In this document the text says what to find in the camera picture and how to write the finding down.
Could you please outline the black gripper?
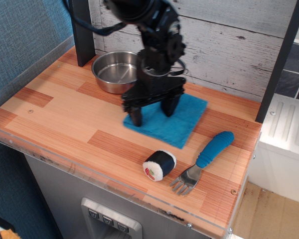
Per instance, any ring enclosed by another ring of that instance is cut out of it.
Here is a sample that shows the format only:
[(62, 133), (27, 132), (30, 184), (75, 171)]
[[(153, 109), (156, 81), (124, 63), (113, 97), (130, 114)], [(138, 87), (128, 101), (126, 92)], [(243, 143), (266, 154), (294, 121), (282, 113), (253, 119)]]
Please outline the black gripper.
[(123, 109), (135, 126), (142, 125), (142, 107), (161, 102), (161, 108), (167, 117), (173, 115), (181, 95), (184, 93), (184, 77), (151, 76), (137, 72), (137, 81), (122, 95)]

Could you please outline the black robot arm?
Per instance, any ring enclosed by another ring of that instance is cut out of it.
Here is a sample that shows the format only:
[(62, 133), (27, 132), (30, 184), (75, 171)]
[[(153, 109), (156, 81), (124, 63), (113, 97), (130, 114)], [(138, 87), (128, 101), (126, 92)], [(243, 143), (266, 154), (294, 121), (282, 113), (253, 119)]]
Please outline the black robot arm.
[(122, 94), (124, 110), (142, 125), (142, 107), (157, 102), (169, 117), (184, 92), (186, 79), (171, 67), (184, 55), (178, 14), (166, 0), (106, 0), (107, 9), (124, 24), (135, 25), (144, 49), (137, 54), (137, 81)]

